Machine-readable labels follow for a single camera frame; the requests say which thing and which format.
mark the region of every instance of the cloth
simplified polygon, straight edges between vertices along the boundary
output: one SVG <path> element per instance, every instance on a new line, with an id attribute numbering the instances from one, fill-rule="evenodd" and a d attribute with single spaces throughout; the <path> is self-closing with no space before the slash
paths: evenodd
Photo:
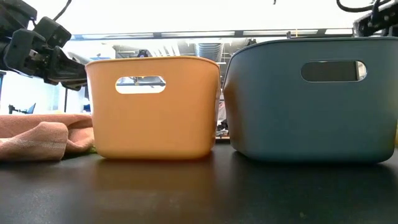
<path id="1" fill-rule="evenodd" d="M 93 144 L 88 114 L 0 115 L 0 161 L 59 161 Z"/>

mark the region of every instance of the orange storage bin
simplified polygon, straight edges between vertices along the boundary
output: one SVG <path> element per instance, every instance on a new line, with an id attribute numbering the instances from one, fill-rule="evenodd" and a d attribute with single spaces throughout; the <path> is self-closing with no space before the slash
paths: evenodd
<path id="1" fill-rule="evenodd" d="M 215 142 L 220 68 L 199 57 L 100 60 L 86 66 L 95 145 L 115 159 L 194 159 Z M 160 93 L 120 93 L 122 77 L 159 76 Z"/>

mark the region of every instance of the table surface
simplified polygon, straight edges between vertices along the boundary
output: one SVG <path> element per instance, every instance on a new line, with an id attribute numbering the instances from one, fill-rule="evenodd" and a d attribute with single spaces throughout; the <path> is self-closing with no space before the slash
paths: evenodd
<path id="1" fill-rule="evenodd" d="M 375 166 L 250 161 L 217 144 L 197 161 L 0 164 L 5 223 L 398 223 L 398 152 Z"/>

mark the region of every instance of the towel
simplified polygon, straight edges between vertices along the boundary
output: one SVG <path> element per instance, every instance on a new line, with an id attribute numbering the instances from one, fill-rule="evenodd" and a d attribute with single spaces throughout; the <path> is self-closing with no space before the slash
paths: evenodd
<path id="1" fill-rule="evenodd" d="M 88 114 L 0 115 L 0 161 L 59 161 L 93 144 Z"/>

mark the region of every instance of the handle cutout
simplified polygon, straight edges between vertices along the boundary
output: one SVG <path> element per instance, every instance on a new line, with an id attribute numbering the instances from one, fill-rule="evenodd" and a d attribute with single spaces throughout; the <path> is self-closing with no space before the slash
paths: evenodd
<path id="1" fill-rule="evenodd" d="M 366 67 L 357 60 L 309 62 L 301 76 L 308 82 L 356 82 L 366 77 Z"/>
<path id="2" fill-rule="evenodd" d="M 161 76 L 121 77 L 116 81 L 116 91 L 121 94 L 161 93 L 166 81 Z"/>

